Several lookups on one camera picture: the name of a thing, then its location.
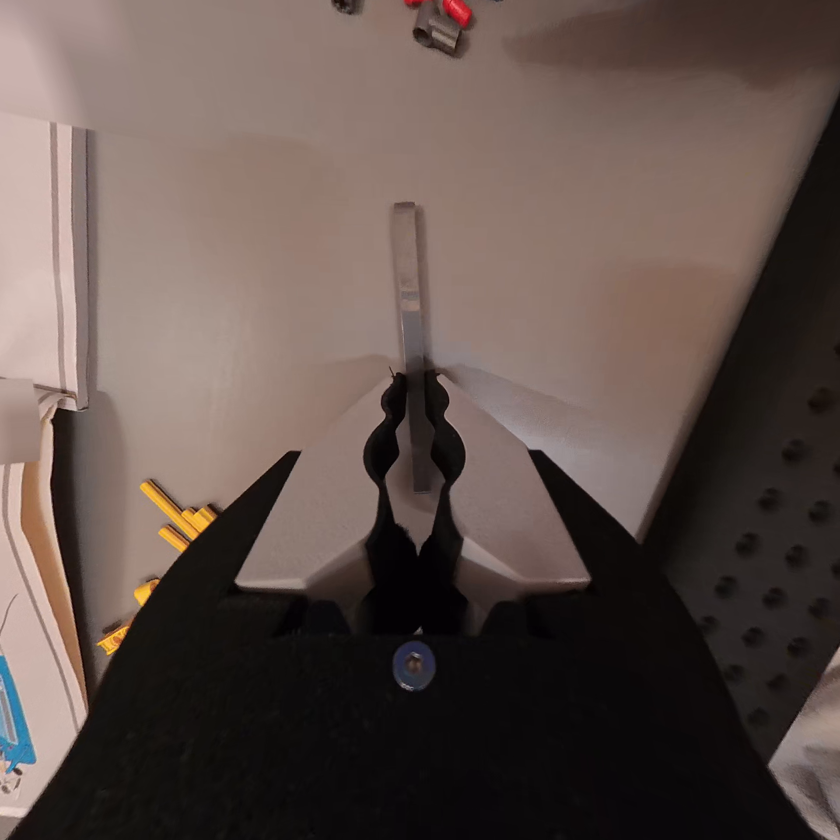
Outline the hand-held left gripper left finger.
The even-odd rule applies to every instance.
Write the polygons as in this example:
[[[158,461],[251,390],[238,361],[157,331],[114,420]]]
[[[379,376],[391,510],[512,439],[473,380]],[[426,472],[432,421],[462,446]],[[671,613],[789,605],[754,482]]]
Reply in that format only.
[[[400,453],[406,377],[387,376],[302,450],[235,580],[353,612],[408,571],[408,534],[385,483]]]

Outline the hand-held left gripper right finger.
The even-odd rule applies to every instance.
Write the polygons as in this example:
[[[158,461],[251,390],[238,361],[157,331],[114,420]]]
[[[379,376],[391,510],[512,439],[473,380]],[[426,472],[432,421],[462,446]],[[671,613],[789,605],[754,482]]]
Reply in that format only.
[[[431,456],[443,478],[424,544],[469,616],[592,581],[528,447],[443,374],[425,379]]]

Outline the dark grey beam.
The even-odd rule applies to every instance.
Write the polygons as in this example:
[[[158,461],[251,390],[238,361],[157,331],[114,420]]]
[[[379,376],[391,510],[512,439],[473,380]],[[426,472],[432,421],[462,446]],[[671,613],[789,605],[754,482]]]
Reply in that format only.
[[[426,416],[427,359],[417,218],[418,208],[413,202],[399,202],[392,206],[392,264],[406,377],[406,419],[413,492],[426,495],[433,487],[433,462],[432,432]]]

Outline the long yellow lego axle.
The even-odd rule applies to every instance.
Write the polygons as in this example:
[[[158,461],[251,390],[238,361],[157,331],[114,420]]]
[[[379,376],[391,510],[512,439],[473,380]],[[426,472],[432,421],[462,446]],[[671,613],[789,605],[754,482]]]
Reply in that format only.
[[[152,480],[140,484],[143,494],[167,517],[169,523],[177,523],[184,530],[192,528],[203,533],[217,519],[217,512],[209,506],[198,509],[181,508],[162,488]]]

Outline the lego instruction booklet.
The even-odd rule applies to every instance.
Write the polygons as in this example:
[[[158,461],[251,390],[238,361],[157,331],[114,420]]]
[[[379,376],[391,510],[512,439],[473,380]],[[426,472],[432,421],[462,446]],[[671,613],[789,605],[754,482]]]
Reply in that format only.
[[[2,817],[88,714],[51,486],[56,415],[89,404],[88,135],[2,113]]]

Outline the red grey lego piece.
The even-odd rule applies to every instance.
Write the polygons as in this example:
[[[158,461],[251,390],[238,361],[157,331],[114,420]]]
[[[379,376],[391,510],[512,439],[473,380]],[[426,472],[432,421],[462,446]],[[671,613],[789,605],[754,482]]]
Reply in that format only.
[[[404,1],[414,12],[413,38],[427,49],[460,56],[466,48],[465,32],[474,21],[467,1]]]

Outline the white shirt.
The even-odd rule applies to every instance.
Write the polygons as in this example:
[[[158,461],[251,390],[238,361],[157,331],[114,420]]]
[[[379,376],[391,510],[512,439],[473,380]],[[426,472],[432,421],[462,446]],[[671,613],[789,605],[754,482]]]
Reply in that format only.
[[[839,838],[839,652],[775,751],[770,770],[821,838]]]

